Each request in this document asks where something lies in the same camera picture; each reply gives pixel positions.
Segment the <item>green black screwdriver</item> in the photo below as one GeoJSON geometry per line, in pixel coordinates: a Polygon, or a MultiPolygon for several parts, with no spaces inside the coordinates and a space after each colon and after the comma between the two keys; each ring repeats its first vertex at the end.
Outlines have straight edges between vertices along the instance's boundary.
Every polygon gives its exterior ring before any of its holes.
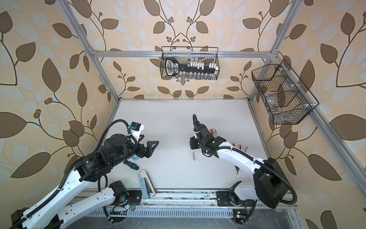
{"type": "Polygon", "coordinates": [[[133,162],[126,160],[126,161],[124,161],[124,164],[133,170],[139,170],[139,166],[133,162]]]}

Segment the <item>aluminium frame corner post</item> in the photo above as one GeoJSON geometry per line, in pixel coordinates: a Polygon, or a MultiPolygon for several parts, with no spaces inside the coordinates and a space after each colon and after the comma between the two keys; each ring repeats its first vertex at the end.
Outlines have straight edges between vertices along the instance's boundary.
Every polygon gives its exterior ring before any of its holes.
{"type": "Polygon", "coordinates": [[[65,18],[69,22],[70,26],[72,27],[73,31],[75,32],[79,42],[81,43],[83,49],[86,51],[86,54],[90,58],[93,66],[96,68],[97,72],[99,73],[99,76],[102,80],[102,82],[105,84],[106,88],[111,93],[112,99],[119,103],[120,98],[113,87],[106,71],[104,70],[101,62],[98,60],[98,58],[94,55],[94,49],[92,48],[91,44],[89,43],[87,36],[84,34],[83,29],[81,25],[79,24],[76,16],[74,15],[70,4],[68,1],[56,1],[58,6],[60,7],[61,11],[63,12],[65,18]]]}

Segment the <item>blue white stapler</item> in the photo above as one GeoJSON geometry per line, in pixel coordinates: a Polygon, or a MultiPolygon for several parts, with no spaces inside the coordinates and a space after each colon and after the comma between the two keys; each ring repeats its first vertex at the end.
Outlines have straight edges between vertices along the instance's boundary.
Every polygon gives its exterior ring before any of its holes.
{"type": "Polygon", "coordinates": [[[149,199],[157,195],[149,174],[144,169],[139,172],[139,182],[141,186],[142,199],[149,199]]]}

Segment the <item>black socket holder tool set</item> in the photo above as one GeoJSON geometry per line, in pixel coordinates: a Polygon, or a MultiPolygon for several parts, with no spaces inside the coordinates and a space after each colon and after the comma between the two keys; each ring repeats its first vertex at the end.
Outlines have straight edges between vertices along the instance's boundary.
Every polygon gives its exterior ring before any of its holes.
{"type": "Polygon", "coordinates": [[[189,58],[178,61],[174,57],[168,57],[163,61],[162,68],[168,76],[213,76],[220,72],[215,62],[206,64],[189,58]]]}

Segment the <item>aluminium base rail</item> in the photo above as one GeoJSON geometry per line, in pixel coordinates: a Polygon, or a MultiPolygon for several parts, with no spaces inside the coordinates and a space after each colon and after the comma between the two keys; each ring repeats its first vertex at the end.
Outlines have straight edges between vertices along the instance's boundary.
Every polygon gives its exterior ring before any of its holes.
{"type": "Polygon", "coordinates": [[[112,204],[92,211],[89,215],[120,218],[211,218],[232,219],[243,217],[251,210],[268,210],[260,200],[246,200],[241,205],[229,201],[225,189],[158,189],[156,196],[143,199],[138,189],[129,190],[131,196],[127,204],[117,207],[112,204]]]}

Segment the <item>blue tape roll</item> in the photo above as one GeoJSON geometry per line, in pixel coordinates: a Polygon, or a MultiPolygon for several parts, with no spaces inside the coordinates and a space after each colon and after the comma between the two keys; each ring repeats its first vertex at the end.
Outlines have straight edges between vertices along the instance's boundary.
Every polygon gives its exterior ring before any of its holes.
{"type": "Polygon", "coordinates": [[[140,158],[139,158],[138,156],[136,156],[136,155],[135,155],[135,156],[133,156],[133,157],[132,157],[132,159],[133,159],[133,160],[135,160],[135,161],[137,161],[137,160],[139,160],[140,158]]]}

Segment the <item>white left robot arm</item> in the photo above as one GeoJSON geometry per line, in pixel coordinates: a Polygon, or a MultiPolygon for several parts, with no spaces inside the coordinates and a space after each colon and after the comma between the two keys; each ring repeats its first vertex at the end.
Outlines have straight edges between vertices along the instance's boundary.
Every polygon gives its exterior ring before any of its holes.
{"type": "Polygon", "coordinates": [[[70,201],[91,184],[100,184],[107,174],[119,164],[128,164],[133,156],[150,158],[159,141],[141,144],[144,125],[128,124],[117,119],[108,125],[96,149],[71,164],[64,177],[52,192],[30,208],[15,211],[12,216],[13,229],[63,229],[98,208],[111,204],[129,205],[128,190],[118,180],[106,184],[98,193],[75,204],[70,201]]]}

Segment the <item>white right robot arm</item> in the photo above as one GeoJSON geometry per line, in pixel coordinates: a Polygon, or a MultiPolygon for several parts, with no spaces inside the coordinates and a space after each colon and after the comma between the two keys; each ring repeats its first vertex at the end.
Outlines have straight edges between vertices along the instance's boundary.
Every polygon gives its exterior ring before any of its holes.
{"type": "Polygon", "coordinates": [[[298,197],[277,161],[271,157],[262,159],[230,144],[220,136],[214,136],[206,125],[193,115],[194,136],[190,138],[191,150],[201,150],[206,157],[225,160],[249,175],[253,184],[237,181],[231,186],[226,198],[230,204],[241,206],[246,200],[260,200],[275,209],[279,203],[294,205],[298,197]]]}

